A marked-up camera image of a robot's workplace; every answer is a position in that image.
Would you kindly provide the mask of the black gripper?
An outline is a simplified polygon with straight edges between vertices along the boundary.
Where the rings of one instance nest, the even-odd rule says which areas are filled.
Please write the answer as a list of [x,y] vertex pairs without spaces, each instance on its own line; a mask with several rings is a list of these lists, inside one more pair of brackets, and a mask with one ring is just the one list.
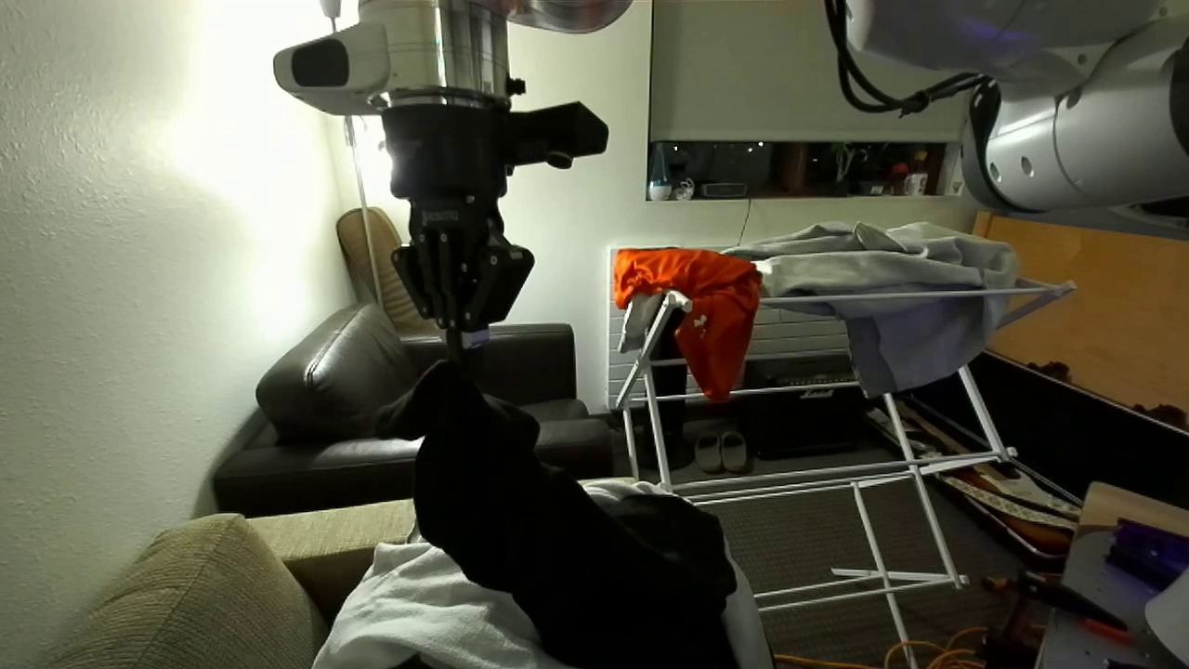
[[447,332],[497,322],[530,271],[530,252],[501,225],[506,116],[482,106],[390,106],[390,194],[409,203],[398,252],[416,307]]

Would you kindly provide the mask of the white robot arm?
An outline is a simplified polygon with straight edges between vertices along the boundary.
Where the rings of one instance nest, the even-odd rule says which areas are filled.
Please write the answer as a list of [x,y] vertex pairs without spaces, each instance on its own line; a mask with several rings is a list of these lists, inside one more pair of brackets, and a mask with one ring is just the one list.
[[[596,33],[631,0],[356,0],[356,21],[304,53],[321,90],[376,116],[390,194],[413,207],[398,273],[447,332],[513,307],[533,256],[497,200],[523,162],[596,156],[582,105],[521,110],[506,28]],[[822,0],[839,91],[914,116],[961,91],[980,198],[1014,211],[1170,203],[1185,194],[1185,26],[1154,0]]]

